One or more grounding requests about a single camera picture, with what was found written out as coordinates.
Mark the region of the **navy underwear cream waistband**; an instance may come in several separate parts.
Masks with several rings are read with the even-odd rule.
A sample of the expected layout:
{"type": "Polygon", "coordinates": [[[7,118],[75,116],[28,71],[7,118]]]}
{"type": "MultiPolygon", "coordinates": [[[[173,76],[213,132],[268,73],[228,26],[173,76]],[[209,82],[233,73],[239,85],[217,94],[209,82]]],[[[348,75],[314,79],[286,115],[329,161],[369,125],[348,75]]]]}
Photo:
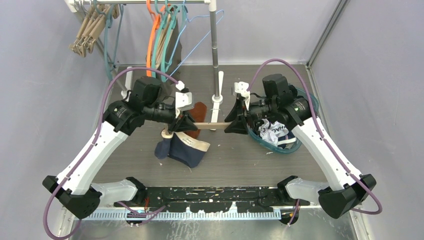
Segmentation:
{"type": "Polygon", "coordinates": [[[189,168],[197,167],[210,148],[210,143],[197,140],[184,132],[161,131],[162,140],[157,143],[154,155],[162,160],[171,158],[189,168]]]}

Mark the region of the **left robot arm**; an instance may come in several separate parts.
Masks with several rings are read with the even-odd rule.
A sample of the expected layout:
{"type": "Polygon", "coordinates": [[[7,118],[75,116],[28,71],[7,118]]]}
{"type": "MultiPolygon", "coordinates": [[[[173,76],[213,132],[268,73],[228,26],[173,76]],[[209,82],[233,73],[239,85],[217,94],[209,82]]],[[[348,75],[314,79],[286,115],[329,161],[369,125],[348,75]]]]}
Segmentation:
{"type": "Polygon", "coordinates": [[[98,207],[117,202],[135,207],[145,203],[146,187],[134,177],[102,184],[93,182],[111,154],[145,121],[166,124],[172,132],[197,129],[189,114],[194,106],[189,89],[178,82],[173,103],[165,104],[161,97],[163,86],[154,77],[137,79],[127,99],[107,107],[93,136],[69,166],[43,180],[43,186],[75,217],[87,218],[98,207]]]}

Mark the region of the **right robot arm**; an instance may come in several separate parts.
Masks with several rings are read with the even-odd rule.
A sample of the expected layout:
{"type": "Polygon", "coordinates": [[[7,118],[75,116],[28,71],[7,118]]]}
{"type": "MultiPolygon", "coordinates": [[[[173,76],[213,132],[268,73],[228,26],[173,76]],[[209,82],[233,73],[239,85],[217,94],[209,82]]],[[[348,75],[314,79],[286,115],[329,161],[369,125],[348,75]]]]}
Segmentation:
{"type": "Polygon", "coordinates": [[[305,145],[324,173],[326,182],[292,175],[277,186],[279,202],[286,206],[295,200],[317,203],[334,219],[354,211],[371,195],[376,179],[355,168],[325,133],[309,96],[300,94],[280,73],[264,77],[262,84],[264,96],[251,102],[249,84],[243,81],[234,83],[236,100],[225,119],[228,126],[224,131],[246,135],[265,119],[283,124],[305,145]]]}

